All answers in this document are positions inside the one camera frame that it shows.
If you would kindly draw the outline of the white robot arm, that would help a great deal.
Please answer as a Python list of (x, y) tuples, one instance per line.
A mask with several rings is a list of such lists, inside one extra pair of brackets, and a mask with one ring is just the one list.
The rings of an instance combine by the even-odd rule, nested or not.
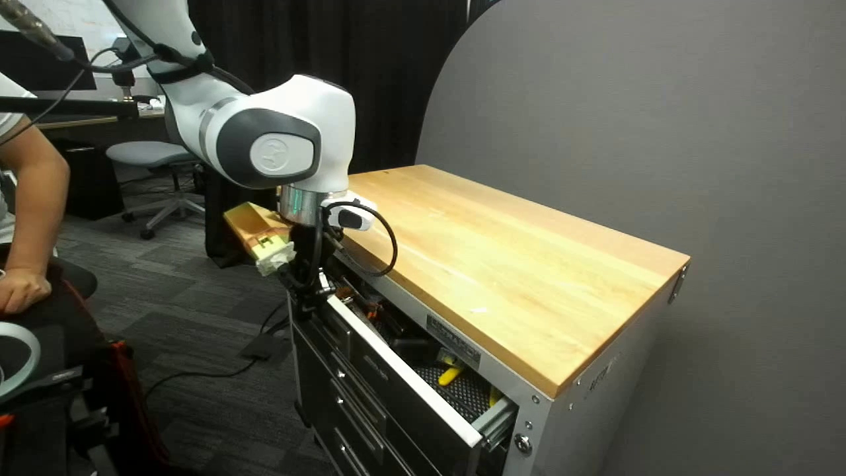
[(208, 169), (248, 190), (283, 190), (281, 215), (322, 227), (349, 200), (355, 98), (324, 79), (290, 74), (261, 94), (225, 79), (199, 38), (188, 0), (102, 0), (167, 98), (176, 140)]

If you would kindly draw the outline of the person's hand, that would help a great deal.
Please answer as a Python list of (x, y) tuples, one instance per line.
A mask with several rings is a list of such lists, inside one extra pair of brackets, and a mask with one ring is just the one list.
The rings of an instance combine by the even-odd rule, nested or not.
[(27, 270), (6, 270), (0, 276), (0, 312), (19, 315), (53, 291), (51, 280)]

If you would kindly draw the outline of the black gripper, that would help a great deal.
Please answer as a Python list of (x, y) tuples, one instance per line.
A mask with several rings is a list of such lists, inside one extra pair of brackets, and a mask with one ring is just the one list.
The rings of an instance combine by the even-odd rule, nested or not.
[(314, 304), (320, 297), (332, 291), (332, 247), (316, 227), (294, 227), (290, 243), (295, 256), (283, 267), (281, 283), (295, 304)]

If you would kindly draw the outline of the person's forearm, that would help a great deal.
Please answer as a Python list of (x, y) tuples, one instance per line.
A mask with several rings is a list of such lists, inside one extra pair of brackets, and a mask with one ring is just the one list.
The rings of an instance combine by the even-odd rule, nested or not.
[(0, 147), (0, 167), (19, 181), (6, 270), (41, 276), (63, 226), (69, 165), (38, 127), (23, 126)]

